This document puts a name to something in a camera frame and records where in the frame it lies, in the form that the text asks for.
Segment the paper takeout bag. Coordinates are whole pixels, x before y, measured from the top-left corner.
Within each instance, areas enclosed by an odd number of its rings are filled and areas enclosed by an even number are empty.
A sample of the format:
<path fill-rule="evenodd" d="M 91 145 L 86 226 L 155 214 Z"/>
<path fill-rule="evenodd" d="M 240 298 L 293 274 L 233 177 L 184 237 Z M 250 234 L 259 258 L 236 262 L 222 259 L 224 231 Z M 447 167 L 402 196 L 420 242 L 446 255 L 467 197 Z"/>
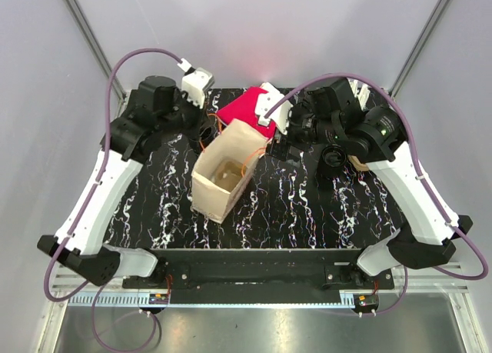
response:
<path fill-rule="evenodd" d="M 221 224 L 238 202 L 267 138 L 249 124 L 234 119 L 199 155 L 191 173 L 191 206 Z"/>

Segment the black coffee cup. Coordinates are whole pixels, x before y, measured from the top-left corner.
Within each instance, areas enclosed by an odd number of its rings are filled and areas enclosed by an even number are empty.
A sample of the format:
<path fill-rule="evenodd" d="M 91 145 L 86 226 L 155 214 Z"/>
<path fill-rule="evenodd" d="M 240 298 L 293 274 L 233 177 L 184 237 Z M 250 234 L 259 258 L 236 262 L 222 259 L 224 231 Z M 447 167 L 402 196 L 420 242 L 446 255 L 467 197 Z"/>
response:
<path fill-rule="evenodd" d="M 198 147 L 204 151 L 213 140 L 221 134 L 223 130 L 223 124 L 221 122 L 217 122 L 215 125 L 207 125 L 204 126 L 200 130 L 200 137 L 198 140 Z"/>

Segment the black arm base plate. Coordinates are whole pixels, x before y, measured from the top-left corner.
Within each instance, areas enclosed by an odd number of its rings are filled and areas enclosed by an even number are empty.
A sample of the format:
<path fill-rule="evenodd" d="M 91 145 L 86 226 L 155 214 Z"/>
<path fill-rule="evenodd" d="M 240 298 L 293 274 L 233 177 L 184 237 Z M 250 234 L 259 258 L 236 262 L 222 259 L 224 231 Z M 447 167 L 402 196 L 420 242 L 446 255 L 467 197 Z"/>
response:
<path fill-rule="evenodd" d="M 151 277 L 125 289 L 171 288 L 172 305 L 335 305 L 341 291 L 390 291 L 391 271 L 367 276 L 357 249 L 168 249 L 155 254 Z"/>

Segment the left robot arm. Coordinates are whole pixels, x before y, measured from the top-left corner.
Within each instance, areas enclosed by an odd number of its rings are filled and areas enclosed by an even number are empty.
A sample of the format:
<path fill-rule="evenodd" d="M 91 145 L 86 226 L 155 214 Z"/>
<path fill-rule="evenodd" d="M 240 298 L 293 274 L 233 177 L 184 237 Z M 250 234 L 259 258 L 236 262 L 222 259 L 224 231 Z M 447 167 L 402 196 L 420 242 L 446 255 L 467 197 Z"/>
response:
<path fill-rule="evenodd" d="M 204 102 L 214 77 L 203 68 L 187 72 L 180 84 L 148 76 L 130 91 L 125 110 L 110 124 L 110 145 L 102 146 L 96 166 L 68 219 L 37 247 L 96 286 L 114 277 L 139 277 L 158 288 L 166 270 L 156 255 L 141 248 L 105 245 L 111 217 L 128 186 L 165 138 L 186 135 L 197 141 L 205 117 Z"/>

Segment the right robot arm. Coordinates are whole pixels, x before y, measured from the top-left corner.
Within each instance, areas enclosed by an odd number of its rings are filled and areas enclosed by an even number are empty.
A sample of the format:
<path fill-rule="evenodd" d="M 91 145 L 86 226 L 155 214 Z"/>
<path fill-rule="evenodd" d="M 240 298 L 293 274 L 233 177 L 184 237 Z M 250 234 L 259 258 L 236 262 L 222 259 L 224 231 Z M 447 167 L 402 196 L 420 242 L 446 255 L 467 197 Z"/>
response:
<path fill-rule="evenodd" d="M 385 106 L 370 109 L 360 100 L 374 83 L 337 72 L 311 79 L 288 94 L 277 93 L 257 107 L 258 122 L 276 124 L 288 145 L 326 144 L 355 157 L 384 184 L 406 219 L 395 234 L 367 246 L 349 279 L 367 288 L 377 275 L 395 266 L 418 270 L 444 266 L 454 255 L 453 241 L 466 239 L 470 218 L 458 215 L 443 200 L 417 155 L 414 136 L 403 112 L 385 92 Z"/>

